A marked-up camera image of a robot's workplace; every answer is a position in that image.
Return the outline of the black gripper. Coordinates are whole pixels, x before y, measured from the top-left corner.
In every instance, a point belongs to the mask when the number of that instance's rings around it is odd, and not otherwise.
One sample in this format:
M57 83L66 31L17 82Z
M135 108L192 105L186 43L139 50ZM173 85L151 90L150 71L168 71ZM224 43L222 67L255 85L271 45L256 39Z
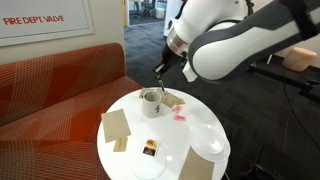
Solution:
M186 59L185 51L176 54L168 45L165 45L162 50L162 61L153 69L154 77L160 79L170 67L180 65Z

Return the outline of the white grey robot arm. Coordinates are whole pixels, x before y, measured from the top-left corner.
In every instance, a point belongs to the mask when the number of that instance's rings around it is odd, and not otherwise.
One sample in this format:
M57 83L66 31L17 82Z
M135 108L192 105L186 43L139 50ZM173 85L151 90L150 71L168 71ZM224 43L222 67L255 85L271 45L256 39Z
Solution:
M250 0L187 0L172 21L154 76L185 62L189 81L225 82L319 32L320 0L272 0L257 11Z

